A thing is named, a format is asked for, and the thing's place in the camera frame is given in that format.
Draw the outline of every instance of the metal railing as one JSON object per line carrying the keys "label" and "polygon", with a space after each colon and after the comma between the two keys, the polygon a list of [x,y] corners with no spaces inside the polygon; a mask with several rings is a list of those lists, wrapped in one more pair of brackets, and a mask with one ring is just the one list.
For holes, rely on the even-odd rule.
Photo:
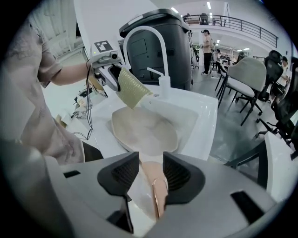
{"label": "metal railing", "polygon": [[250,23],[245,20],[237,19],[234,17],[227,17],[221,15],[213,15],[210,18],[209,15],[191,15],[185,16],[185,21],[191,25],[212,25],[212,26],[222,26],[228,27],[230,29],[239,30],[250,35],[256,36],[273,47],[278,45],[278,37],[271,32],[265,30],[262,27],[257,26],[256,24]]}

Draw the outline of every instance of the black trash bin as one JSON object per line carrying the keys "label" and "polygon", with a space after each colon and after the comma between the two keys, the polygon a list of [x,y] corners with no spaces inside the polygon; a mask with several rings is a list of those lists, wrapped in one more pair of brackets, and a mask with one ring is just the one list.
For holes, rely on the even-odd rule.
{"label": "black trash bin", "polygon": [[[190,90],[191,61],[188,25],[179,14],[169,9],[158,9],[142,15],[133,24],[125,24],[119,30],[122,37],[138,26],[155,28],[163,36],[169,65],[171,87]],[[158,37],[150,31],[134,33],[127,45],[132,73],[144,84],[158,85],[159,75],[149,72],[147,67],[164,73],[163,54]]]}

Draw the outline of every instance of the chair seat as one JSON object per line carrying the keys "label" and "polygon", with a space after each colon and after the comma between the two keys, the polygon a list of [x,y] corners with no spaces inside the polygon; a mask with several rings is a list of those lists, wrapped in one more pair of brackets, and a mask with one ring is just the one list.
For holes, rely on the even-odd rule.
{"label": "chair seat", "polygon": [[238,81],[236,79],[232,79],[229,77],[227,86],[232,89],[235,89],[236,91],[244,94],[245,96],[252,97],[252,98],[255,96],[255,93],[253,92],[251,87],[247,86],[244,83],[241,83],[240,81]]}

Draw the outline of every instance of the beige chair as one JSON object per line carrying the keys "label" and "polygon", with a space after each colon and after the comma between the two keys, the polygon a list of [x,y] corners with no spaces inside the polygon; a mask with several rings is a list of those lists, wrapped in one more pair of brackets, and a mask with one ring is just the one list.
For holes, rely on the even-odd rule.
{"label": "beige chair", "polygon": [[237,93],[241,93],[244,97],[239,97],[239,99],[247,100],[247,103],[240,112],[242,112],[244,108],[251,103],[251,108],[241,123],[242,126],[251,114],[254,106],[261,110],[256,102],[259,94],[264,88],[265,81],[266,67],[257,59],[247,57],[239,61],[236,65],[229,66],[227,73],[224,74],[224,80],[219,89],[218,107],[222,102],[226,87],[236,91],[233,101]]}

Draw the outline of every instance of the black hair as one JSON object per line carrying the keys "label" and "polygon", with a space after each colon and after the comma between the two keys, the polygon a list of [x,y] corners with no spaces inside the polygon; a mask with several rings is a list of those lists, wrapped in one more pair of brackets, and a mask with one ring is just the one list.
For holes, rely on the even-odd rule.
{"label": "black hair", "polygon": [[210,35],[210,32],[209,32],[208,30],[203,30],[203,31],[202,31],[202,33],[205,33],[205,32],[207,32],[208,35]]}
{"label": "black hair", "polygon": [[283,59],[282,60],[288,63],[287,57],[283,56]]}

